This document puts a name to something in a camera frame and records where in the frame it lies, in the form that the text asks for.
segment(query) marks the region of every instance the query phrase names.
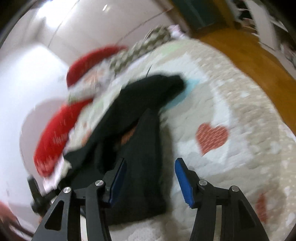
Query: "heart pattern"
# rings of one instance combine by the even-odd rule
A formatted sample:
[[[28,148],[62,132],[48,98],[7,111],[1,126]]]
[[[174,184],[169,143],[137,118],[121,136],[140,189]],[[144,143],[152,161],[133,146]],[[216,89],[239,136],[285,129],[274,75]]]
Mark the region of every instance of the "heart pattern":
[[[267,223],[267,208],[266,208],[266,197],[264,195],[264,193],[261,193],[257,203],[255,205],[255,209],[256,209],[256,213],[258,218],[260,219],[260,221],[264,224]]]
[[[202,155],[225,144],[228,139],[228,130],[224,126],[212,128],[209,123],[199,126],[195,139],[198,142]]]

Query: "quilted blanket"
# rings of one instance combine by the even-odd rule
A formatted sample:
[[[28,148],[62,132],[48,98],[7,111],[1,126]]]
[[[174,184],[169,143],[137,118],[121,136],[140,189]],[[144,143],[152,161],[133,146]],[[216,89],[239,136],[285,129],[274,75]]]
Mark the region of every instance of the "quilted blanket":
[[[161,185],[169,209],[111,226],[112,240],[189,240],[196,210],[184,202],[175,176],[178,157],[214,186],[239,186],[270,240],[284,240],[296,222],[295,136],[265,93],[225,55],[197,40],[166,43],[121,78],[135,81],[147,73],[180,74],[186,81],[184,92],[160,113]],[[220,223],[217,208],[215,240]],[[86,240],[85,229],[82,236]]]

